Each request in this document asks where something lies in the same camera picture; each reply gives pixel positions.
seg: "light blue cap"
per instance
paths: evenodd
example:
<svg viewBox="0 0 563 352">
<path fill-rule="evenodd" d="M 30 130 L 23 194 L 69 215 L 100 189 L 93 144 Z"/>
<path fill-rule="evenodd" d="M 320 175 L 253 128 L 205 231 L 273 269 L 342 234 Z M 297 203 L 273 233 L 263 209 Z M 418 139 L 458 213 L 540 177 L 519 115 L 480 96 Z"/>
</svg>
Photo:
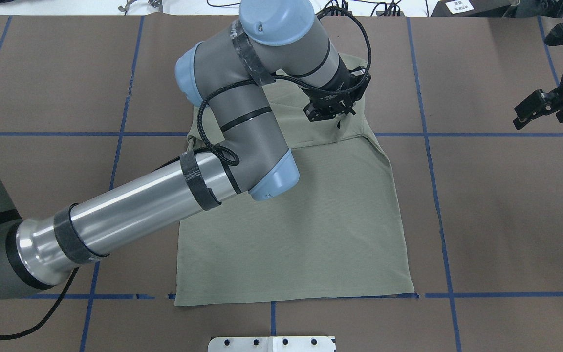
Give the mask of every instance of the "light blue cap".
<svg viewBox="0 0 563 352">
<path fill-rule="evenodd" d="M 197 82 L 195 81 L 195 53 L 199 44 L 198 42 L 192 49 L 186 51 L 175 63 L 175 79 L 179 89 L 186 94 L 186 98 L 198 107 L 203 102 Z"/>
<path fill-rule="evenodd" d="M 299 182 L 299 169 L 291 150 L 288 149 L 277 165 L 249 190 L 249 194 L 255 200 L 266 200 L 295 187 L 297 182 Z"/>
<path fill-rule="evenodd" d="M 242 0 L 238 13 L 249 38 L 269 46 L 296 42 L 316 20 L 308 0 Z"/>
</svg>

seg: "white bracket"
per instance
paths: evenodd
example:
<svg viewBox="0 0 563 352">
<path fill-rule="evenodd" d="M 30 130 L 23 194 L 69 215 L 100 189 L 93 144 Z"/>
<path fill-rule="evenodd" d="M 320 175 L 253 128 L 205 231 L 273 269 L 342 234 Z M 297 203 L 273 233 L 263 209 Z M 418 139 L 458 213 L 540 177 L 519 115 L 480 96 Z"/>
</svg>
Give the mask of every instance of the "white bracket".
<svg viewBox="0 0 563 352">
<path fill-rule="evenodd" d="M 333 336 L 213 338 L 208 352 L 336 352 Z"/>
</svg>

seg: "folded garment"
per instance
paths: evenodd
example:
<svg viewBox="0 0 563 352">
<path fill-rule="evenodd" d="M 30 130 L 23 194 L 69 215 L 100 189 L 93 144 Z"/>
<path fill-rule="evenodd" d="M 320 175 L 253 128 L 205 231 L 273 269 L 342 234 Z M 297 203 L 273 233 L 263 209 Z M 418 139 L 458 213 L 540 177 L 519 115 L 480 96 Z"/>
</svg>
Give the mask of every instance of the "folded garment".
<svg viewBox="0 0 563 352">
<path fill-rule="evenodd" d="M 347 67 L 363 62 L 341 55 Z M 366 118 L 309 122 L 293 83 L 264 86 L 301 174 L 263 202 L 246 192 L 181 222 L 176 306 L 413 292 L 392 169 Z M 223 140 L 212 115 L 203 125 Z M 201 147 L 194 123 L 190 148 Z"/>
</svg>

